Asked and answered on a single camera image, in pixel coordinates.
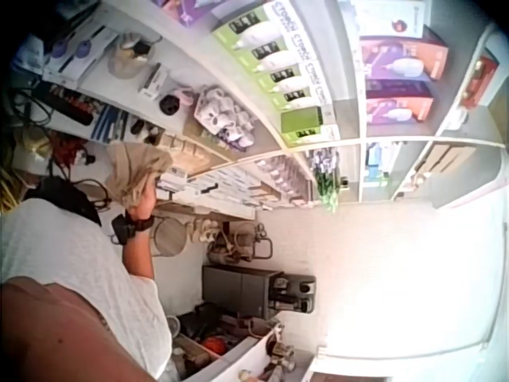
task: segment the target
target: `person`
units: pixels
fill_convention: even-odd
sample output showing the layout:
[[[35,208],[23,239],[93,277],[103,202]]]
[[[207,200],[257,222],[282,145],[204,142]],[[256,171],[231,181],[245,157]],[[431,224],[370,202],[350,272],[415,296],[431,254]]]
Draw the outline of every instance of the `person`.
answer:
[[[154,179],[132,221],[148,220]],[[122,258],[101,227],[44,198],[2,216],[2,372],[12,380],[151,381],[171,333],[154,282],[150,232]]]

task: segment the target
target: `black watch strap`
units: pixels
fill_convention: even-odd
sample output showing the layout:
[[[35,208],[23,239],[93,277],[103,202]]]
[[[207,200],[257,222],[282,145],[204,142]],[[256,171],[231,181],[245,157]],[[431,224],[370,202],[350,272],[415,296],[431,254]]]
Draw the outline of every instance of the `black watch strap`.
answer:
[[[145,220],[133,220],[133,218],[130,217],[129,213],[126,211],[126,220],[129,224],[132,224],[134,226],[136,232],[143,232],[146,231],[147,229],[152,228],[155,218],[152,215]]]

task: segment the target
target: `wall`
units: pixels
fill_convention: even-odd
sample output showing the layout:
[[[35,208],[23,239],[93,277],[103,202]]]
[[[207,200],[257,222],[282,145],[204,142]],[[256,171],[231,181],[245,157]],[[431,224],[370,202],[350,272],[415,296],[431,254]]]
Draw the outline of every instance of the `wall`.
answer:
[[[318,278],[314,313],[282,314],[286,341],[300,349],[398,358],[470,345],[499,297],[503,197],[441,211],[416,201],[263,213],[275,255],[250,266]],[[468,360],[471,375],[477,350],[451,364]],[[369,366],[360,362],[357,375]]]

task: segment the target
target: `white t-shirt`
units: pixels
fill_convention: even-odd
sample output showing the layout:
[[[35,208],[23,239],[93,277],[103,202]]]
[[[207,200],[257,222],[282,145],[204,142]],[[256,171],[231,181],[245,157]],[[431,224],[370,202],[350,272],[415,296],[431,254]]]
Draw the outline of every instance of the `white t-shirt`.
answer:
[[[117,341],[154,378],[171,334],[153,280],[129,275],[97,224],[41,199],[2,216],[2,283],[16,276],[75,291],[106,319]]]

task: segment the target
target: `purple box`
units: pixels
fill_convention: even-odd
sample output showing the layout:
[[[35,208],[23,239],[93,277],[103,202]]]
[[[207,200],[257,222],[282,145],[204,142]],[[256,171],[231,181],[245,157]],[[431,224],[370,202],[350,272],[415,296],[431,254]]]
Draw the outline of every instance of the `purple box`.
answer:
[[[361,37],[360,44],[369,80],[439,80],[449,51],[428,27],[422,38]]]
[[[424,121],[433,96],[424,82],[366,80],[367,123],[386,125]]]
[[[211,10],[226,0],[152,0],[183,26],[191,27]]]

